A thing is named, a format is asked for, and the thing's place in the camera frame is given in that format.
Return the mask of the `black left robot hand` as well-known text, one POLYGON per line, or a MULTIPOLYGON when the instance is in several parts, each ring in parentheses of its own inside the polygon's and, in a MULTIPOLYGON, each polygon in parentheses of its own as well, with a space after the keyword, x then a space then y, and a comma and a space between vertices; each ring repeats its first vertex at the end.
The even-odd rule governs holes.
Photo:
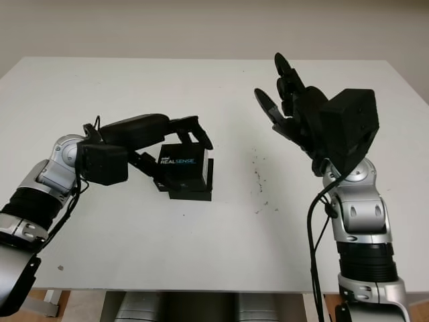
POLYGON ((138 154, 137 151, 161 143, 166 136, 173 133, 186 146, 192 143, 189 136, 191 133, 205 149, 213 149, 212 142, 200 126, 196 115, 170 119, 159 113, 144 114, 105 125, 99 129, 99 133, 105 143, 125 148, 131 165, 176 191, 180 190, 180 185, 162 170, 156 159, 146 152, 138 154))

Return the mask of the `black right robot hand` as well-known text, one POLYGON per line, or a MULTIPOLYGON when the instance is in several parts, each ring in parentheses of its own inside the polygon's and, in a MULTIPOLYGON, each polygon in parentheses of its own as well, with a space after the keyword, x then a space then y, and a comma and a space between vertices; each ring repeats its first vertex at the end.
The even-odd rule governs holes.
POLYGON ((312 160, 312 171, 323 176, 328 163, 326 144, 320 122, 320 108, 328 101, 325 94, 313 86, 305 86, 295 68, 279 52, 274 56, 279 74, 276 82, 281 106, 261 89, 254 90, 255 98, 273 123, 272 129, 298 145, 312 160))

